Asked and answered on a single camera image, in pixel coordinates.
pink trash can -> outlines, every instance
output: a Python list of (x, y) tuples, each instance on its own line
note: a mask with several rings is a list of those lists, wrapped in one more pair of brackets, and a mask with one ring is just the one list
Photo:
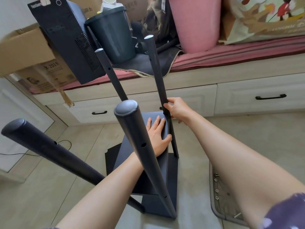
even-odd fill
[(169, 0), (185, 53), (207, 51), (219, 38), (221, 0)]

black metal pole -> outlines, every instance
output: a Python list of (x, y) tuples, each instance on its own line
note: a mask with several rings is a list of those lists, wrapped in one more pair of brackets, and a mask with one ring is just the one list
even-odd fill
[(116, 106), (114, 114), (162, 203), (171, 217), (175, 219), (177, 213), (170, 199), (166, 184), (163, 181), (161, 170), (143, 122), (138, 103), (134, 100), (125, 100)]
[(173, 153), (174, 153), (175, 157), (179, 158), (179, 153), (178, 153), (177, 143), (176, 143), (176, 137), (175, 137), (175, 133), (174, 133), (174, 130), (173, 130), (173, 122), (172, 122), (172, 119), (170, 117), (170, 112), (163, 106), (163, 104), (168, 103), (168, 101), (167, 101), (167, 96), (166, 96), (166, 90), (165, 90), (165, 86), (164, 86), (162, 71), (161, 71), (161, 67), (160, 67), (160, 63), (159, 63), (159, 59), (158, 59), (158, 53), (157, 53), (157, 48), (156, 48), (156, 44), (155, 44), (155, 39), (154, 39), (153, 35), (147, 35), (144, 38), (144, 40), (145, 40), (145, 43), (146, 43), (150, 64), (152, 66), (152, 70), (153, 70), (153, 73), (154, 73), (155, 82), (156, 82), (156, 85), (157, 85), (159, 98), (160, 98), (160, 101), (161, 101), (161, 104), (162, 104), (163, 113), (164, 113), (164, 115), (168, 116), (168, 122), (169, 122), (169, 126), (170, 126), (169, 133), (172, 135), (171, 144), (172, 144), (172, 147), (173, 147)]
[[(99, 184), (105, 178), (25, 119), (11, 121), (2, 129), (1, 134), (93, 185)], [(142, 213), (145, 212), (144, 206), (132, 197), (129, 198), (128, 204)]]
[(126, 93), (110, 64), (104, 49), (103, 48), (97, 49), (95, 51), (95, 54), (96, 54), (99, 62), (101, 63), (102, 67), (106, 71), (106, 73), (107, 73), (114, 89), (116, 90), (117, 94), (119, 95), (120, 99), (122, 101), (128, 100)]

drawer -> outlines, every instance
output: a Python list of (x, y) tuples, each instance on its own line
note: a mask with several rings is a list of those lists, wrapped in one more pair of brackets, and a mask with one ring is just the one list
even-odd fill
[(243, 80), (217, 85), (215, 114), (305, 108), (305, 74)]
[[(166, 91), (168, 97), (182, 97), (185, 102), (203, 116), (214, 114), (217, 85), (181, 88)], [(130, 100), (135, 100), (142, 112), (160, 111), (161, 103), (158, 92), (128, 95)], [(118, 96), (84, 100), (75, 102), (75, 106), (66, 109), (74, 115), (81, 124), (87, 123), (112, 123), (116, 122), (114, 108), (121, 102)]]

person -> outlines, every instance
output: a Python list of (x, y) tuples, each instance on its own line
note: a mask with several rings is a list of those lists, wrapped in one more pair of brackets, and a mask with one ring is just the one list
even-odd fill
[[(223, 132), (193, 111), (181, 98), (164, 104), (172, 118), (195, 134), (212, 165), (227, 184), (250, 228), (305, 228), (305, 186), (277, 164)], [(158, 117), (147, 131), (156, 156), (166, 149), (165, 120)], [(60, 229), (115, 228), (143, 172), (133, 152), (94, 187), (56, 226)]]

purple sleeve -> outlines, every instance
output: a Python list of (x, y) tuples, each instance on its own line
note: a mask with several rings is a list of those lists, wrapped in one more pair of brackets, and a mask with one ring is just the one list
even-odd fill
[(305, 228), (305, 193), (294, 194), (274, 205), (263, 220), (261, 229)]

